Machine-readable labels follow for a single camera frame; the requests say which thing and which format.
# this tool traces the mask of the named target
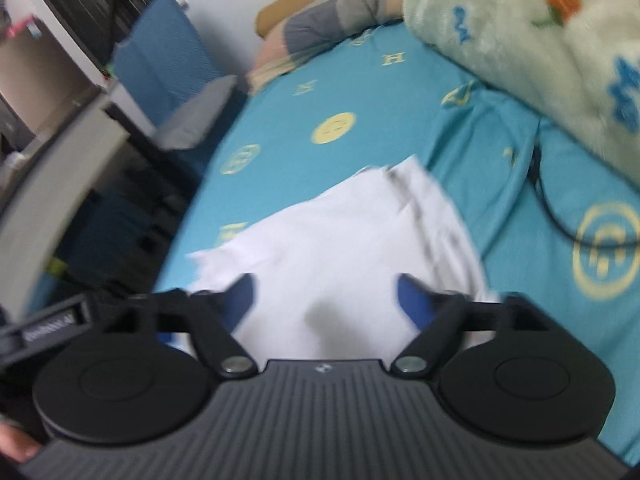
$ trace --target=ribbed gray panel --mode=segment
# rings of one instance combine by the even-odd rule
[[[378,362],[271,362],[228,382],[202,414],[127,449],[56,441],[22,467],[33,480],[614,480],[626,466],[594,441],[525,450],[450,420],[426,384]]]

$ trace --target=human hand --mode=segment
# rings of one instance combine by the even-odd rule
[[[0,453],[21,464],[39,452],[42,446],[22,430],[0,424]]]

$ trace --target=teal bed sheet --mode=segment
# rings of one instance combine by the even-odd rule
[[[189,253],[364,166],[415,154],[456,203],[491,287],[530,296],[609,366],[617,393],[600,439],[636,463],[640,250],[591,251],[555,231],[526,179],[536,142],[549,202],[565,224],[603,241],[640,236],[640,194],[560,128],[403,23],[367,30],[251,99],[207,169],[157,289],[193,281]]]

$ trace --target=chair backrest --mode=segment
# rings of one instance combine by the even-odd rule
[[[175,0],[153,0],[114,52],[116,76],[160,126],[204,85],[225,75]]]

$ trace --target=white cloth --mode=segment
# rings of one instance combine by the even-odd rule
[[[640,0],[404,0],[409,30],[640,186]]]
[[[254,305],[234,336],[261,367],[275,358],[390,364],[418,333],[398,305],[403,272],[432,290],[494,300],[458,213],[415,157],[365,168],[193,257],[194,291],[255,275]]]

